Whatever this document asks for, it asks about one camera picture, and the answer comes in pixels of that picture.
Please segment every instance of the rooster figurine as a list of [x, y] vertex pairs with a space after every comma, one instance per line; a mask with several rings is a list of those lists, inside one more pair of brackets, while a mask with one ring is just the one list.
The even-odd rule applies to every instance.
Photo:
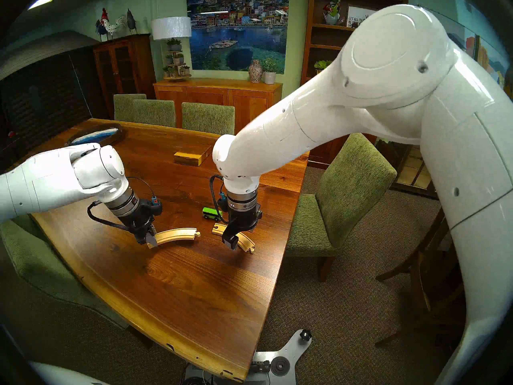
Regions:
[[110, 33], [110, 36], [112, 37], [113, 33], [118, 32], [122, 27], [126, 27], [127, 19], [124, 16], [120, 16], [116, 20], [115, 24], [110, 24], [107, 11], [105, 10], [105, 8], [103, 8], [102, 19], [100, 20], [100, 23], [103, 27], [105, 27], [105, 30], [107, 30]]
[[100, 41], [102, 40], [102, 35], [106, 35], [107, 40], [109, 40], [109, 35], [107, 34], [105, 27], [102, 26], [100, 19], [96, 21], [96, 33], [100, 36]]
[[130, 8], [128, 8], [127, 11], [127, 21], [128, 28], [130, 29], [130, 34], [132, 34], [132, 30], [135, 30], [135, 33], [137, 34], [137, 26], [135, 25], [135, 19], [132, 16], [132, 12], [130, 12]]

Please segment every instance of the white lampshade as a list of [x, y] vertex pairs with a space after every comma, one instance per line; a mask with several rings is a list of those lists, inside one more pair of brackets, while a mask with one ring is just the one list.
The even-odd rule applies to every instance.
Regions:
[[173, 16], [154, 19], [151, 22], [154, 40], [165, 40], [174, 37], [191, 37], [191, 19], [188, 16]]

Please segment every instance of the curved wooden track piece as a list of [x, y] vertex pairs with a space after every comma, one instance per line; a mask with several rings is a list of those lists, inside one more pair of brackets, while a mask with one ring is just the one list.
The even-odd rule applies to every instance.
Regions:
[[[201, 236], [198, 229], [195, 227], [179, 227], [177, 229], [166, 230], [165, 232], [160, 232], [155, 235], [157, 239], [157, 244], [161, 245], [167, 243], [169, 241], [178, 241], [178, 240], [194, 240], [196, 236]], [[150, 243], [146, 243], [148, 248], [153, 248], [153, 245]]]
[[[212, 229], [212, 233], [215, 235], [222, 235], [226, 225], [222, 223], [216, 223]], [[238, 243], [237, 245], [242, 248], [245, 252], [253, 254], [255, 252], [255, 243], [244, 233], [237, 233]]]

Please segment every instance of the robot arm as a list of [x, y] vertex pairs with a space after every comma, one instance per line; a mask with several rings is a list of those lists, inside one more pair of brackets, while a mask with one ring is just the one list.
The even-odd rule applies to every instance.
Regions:
[[336, 60], [248, 124], [212, 158], [227, 190], [222, 236], [253, 229], [260, 175], [352, 132], [420, 144], [458, 254], [463, 338], [437, 383], [477, 359], [513, 299], [513, 104], [429, 12], [396, 5], [353, 32]]
[[116, 150], [97, 143], [45, 151], [0, 175], [0, 223], [92, 196], [119, 217], [124, 226], [117, 227], [133, 233], [141, 244], [156, 243], [151, 223], [162, 212], [161, 204], [139, 199]]

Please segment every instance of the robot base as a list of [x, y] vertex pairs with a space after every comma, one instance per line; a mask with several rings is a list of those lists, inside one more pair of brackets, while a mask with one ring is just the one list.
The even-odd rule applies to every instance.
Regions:
[[[253, 363], [246, 380], [247, 385], [296, 385], [296, 362], [312, 342], [309, 330], [297, 330], [287, 344], [276, 352], [255, 352]], [[189, 378], [204, 378], [204, 384], [210, 385], [212, 374], [189, 365], [185, 371], [187, 383]], [[214, 385], [232, 385], [235, 382], [226, 378], [213, 377]]]

